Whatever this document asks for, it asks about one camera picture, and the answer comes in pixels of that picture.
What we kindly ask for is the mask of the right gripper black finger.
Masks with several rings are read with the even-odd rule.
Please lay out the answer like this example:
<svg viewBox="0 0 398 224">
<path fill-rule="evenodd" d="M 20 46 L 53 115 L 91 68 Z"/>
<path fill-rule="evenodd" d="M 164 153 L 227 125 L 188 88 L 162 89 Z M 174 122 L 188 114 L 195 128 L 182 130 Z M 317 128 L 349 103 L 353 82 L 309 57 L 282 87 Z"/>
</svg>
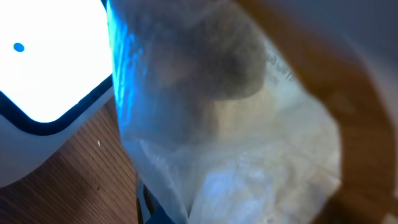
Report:
<svg viewBox="0 0 398 224">
<path fill-rule="evenodd" d="M 174 224 L 141 179 L 136 183 L 136 210 L 139 224 Z"/>
</svg>

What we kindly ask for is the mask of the white barcode scanner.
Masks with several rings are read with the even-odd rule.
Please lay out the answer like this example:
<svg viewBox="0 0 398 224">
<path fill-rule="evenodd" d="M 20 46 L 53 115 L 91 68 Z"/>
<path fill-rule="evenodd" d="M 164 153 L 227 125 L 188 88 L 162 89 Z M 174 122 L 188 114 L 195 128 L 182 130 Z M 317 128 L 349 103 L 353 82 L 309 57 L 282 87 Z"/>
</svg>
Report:
<svg viewBox="0 0 398 224">
<path fill-rule="evenodd" d="M 1 185 L 43 164 L 113 95 L 106 3 L 1 0 Z"/>
</svg>

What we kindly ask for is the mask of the beige brown snack pouch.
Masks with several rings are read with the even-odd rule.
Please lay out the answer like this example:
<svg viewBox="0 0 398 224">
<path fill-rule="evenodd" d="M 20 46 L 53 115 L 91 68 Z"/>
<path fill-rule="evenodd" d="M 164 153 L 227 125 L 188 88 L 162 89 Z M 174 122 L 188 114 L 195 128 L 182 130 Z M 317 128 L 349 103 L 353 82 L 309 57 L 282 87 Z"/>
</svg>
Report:
<svg viewBox="0 0 398 224">
<path fill-rule="evenodd" d="M 396 1 L 108 1 L 121 142 L 175 223 L 396 223 Z"/>
</svg>

